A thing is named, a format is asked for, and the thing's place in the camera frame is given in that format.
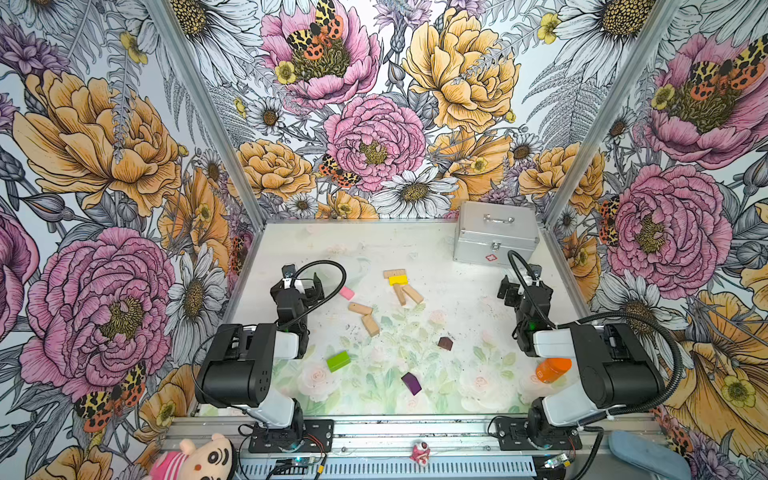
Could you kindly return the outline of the pink wood block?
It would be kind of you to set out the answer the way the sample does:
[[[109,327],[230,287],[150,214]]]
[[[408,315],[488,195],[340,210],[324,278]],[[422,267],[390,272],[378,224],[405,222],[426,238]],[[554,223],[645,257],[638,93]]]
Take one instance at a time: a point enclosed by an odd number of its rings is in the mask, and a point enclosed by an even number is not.
[[[353,297],[354,297],[354,295],[355,295],[355,293],[354,293],[354,292],[353,292],[351,289],[347,288],[346,286],[344,286],[344,287],[343,287],[343,288],[340,290],[339,294],[340,294],[340,295],[341,295],[343,298],[345,298],[346,300],[348,300],[348,301],[351,301],[351,300],[352,300],[352,298],[353,298]]]

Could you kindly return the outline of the yellow wood block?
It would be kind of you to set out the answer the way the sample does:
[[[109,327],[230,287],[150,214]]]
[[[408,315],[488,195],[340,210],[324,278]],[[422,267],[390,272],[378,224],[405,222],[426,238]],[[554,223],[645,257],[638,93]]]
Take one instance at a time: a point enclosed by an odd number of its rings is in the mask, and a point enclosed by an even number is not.
[[[409,283],[406,275],[394,275],[388,278],[390,285],[407,285]]]

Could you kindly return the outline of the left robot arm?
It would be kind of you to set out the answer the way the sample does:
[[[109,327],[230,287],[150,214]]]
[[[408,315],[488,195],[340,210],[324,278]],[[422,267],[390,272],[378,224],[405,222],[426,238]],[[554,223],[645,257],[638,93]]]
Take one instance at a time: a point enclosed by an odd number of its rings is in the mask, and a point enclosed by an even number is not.
[[[284,279],[270,294],[278,321],[251,326],[222,325],[195,379],[198,402],[218,408],[237,408],[255,420],[253,451],[299,448],[305,436],[299,402],[272,385],[277,360],[301,359],[307,352],[310,332],[305,314],[325,299],[319,278]]]

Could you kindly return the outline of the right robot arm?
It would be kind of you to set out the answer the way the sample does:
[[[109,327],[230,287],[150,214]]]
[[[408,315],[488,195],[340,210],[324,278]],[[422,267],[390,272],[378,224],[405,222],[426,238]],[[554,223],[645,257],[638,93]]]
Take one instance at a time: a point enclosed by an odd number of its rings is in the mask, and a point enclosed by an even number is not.
[[[626,322],[595,326],[587,319],[555,326],[542,316],[553,290],[543,283],[521,285],[505,276],[497,297],[516,315],[513,338],[529,358],[569,362],[574,384],[531,402],[527,419],[497,423],[499,442],[536,448],[581,446],[578,428],[618,410],[649,409],[665,390],[661,373]]]

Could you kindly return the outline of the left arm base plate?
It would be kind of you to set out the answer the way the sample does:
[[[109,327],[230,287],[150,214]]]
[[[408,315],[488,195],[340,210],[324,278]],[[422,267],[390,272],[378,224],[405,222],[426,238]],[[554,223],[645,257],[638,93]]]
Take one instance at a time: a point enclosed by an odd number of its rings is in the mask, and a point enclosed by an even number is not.
[[[329,453],[335,422],[331,419],[294,422],[283,429],[267,429],[258,423],[248,435],[247,450],[252,454]]]

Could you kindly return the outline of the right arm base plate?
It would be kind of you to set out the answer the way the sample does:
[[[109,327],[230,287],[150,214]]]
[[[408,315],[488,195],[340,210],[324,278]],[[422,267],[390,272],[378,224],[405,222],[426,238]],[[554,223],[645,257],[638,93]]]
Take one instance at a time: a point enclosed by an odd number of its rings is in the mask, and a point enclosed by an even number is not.
[[[535,424],[523,417],[497,416],[489,423],[488,434],[502,451],[580,450],[583,448],[575,428]]]

